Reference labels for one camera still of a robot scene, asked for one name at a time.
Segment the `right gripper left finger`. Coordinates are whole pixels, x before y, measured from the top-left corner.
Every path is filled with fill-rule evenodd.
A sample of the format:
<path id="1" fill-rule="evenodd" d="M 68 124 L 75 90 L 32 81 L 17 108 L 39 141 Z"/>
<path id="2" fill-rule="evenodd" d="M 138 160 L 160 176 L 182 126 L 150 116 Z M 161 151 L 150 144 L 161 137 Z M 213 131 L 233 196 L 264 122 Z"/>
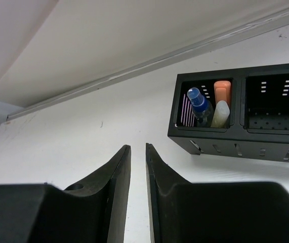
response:
<path id="1" fill-rule="evenodd" d="M 0 185 L 0 242 L 123 242 L 131 148 L 66 189 Z"/>

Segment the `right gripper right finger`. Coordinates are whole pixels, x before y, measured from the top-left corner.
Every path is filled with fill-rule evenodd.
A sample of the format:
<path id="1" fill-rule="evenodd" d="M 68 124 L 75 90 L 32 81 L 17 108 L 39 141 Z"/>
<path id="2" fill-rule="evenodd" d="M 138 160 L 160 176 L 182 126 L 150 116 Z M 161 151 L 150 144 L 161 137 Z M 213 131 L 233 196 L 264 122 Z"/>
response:
<path id="1" fill-rule="evenodd" d="M 152 242 L 289 242 L 289 193 L 275 182 L 191 183 L 146 144 Z"/>

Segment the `blue cap marker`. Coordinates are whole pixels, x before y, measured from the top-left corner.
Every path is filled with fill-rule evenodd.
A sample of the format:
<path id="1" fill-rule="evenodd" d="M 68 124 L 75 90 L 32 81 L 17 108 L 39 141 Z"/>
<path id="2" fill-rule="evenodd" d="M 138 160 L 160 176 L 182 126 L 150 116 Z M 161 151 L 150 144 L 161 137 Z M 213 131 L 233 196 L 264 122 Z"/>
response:
<path id="1" fill-rule="evenodd" d="M 198 88 L 190 88 L 187 91 L 192 113 L 197 120 L 198 127 L 208 128 L 211 126 L 214 108 L 210 101 L 200 92 Z"/>

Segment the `yellow highlighter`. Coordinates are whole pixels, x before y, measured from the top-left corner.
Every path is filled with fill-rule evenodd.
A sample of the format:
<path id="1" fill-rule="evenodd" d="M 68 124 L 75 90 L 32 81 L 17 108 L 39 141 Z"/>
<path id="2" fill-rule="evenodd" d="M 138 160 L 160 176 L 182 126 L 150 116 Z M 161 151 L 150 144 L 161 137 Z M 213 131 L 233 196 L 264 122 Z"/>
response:
<path id="1" fill-rule="evenodd" d="M 221 100 L 216 104 L 211 128 L 224 128 L 230 115 L 230 109 L 226 101 Z"/>

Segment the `orange highlighter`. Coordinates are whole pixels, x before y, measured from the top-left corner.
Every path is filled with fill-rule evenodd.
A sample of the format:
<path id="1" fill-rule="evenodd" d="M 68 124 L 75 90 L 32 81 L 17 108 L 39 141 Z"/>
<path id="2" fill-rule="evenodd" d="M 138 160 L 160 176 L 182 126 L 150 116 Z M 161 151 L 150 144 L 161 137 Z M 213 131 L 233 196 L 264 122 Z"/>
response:
<path id="1" fill-rule="evenodd" d="M 219 80 L 214 83 L 215 101 L 225 101 L 231 106 L 231 82 L 228 80 Z"/>

